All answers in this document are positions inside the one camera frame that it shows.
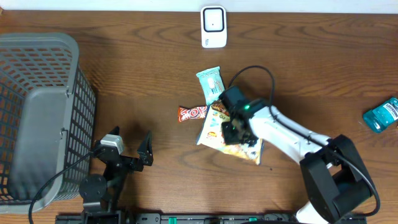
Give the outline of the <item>yellow snack chip bag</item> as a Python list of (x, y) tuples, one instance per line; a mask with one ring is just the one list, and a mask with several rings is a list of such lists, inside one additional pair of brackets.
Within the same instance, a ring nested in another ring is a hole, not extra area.
[(224, 154), (249, 160), (259, 165), (261, 163), (261, 154), (264, 146), (263, 141), (258, 140), (256, 145), (252, 147), (249, 147), (248, 144), (226, 145), (221, 124), (227, 121), (229, 121), (229, 116), (227, 114), (219, 111), (217, 107), (210, 106), (201, 133), (197, 139), (197, 145), (202, 144)]

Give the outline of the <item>red chocolate bar wrapper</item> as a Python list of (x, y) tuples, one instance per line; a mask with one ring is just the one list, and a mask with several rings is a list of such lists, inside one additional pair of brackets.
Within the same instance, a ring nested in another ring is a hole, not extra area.
[(183, 122), (189, 119), (204, 119), (206, 118), (209, 109), (219, 111), (225, 115), (229, 115), (228, 111), (222, 103), (213, 103), (212, 105), (197, 106), (194, 108), (184, 108), (179, 106), (177, 110), (178, 122)]

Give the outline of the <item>mint green wipes packet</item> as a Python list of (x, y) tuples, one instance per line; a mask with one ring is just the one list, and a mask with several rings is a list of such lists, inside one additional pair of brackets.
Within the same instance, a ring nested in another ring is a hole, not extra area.
[(224, 92), (224, 85), (220, 75), (220, 67), (209, 68), (196, 74), (202, 87), (207, 105), (217, 101)]

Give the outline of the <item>teal mouthwash bottle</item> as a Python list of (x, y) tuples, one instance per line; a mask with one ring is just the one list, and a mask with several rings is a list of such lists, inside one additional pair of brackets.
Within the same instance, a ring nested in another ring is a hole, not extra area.
[(392, 97), (380, 106), (363, 114), (364, 122), (375, 133), (381, 133), (397, 122), (397, 98)]

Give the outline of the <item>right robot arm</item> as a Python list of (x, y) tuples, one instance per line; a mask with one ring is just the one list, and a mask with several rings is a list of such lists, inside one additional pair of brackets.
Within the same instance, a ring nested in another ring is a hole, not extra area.
[(270, 101), (249, 101), (243, 96), (220, 97), (230, 115), (221, 124), (226, 144), (252, 146), (262, 139), (299, 164), (308, 202), (296, 212), (299, 223), (339, 223), (355, 218), (352, 211), (374, 197), (376, 214), (380, 196), (353, 141), (314, 133), (287, 118)]

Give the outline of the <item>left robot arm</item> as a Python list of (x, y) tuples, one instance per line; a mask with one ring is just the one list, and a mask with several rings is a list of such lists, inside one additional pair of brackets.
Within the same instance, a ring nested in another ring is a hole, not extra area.
[(92, 150), (92, 157), (99, 159), (106, 167), (102, 174), (90, 174), (79, 186), (83, 199), (83, 223), (134, 223), (134, 217), (118, 208), (119, 197), (129, 174), (142, 172), (145, 166), (153, 164), (152, 133), (148, 132), (141, 142), (138, 157), (122, 155), (124, 143), (119, 127), (99, 141)]

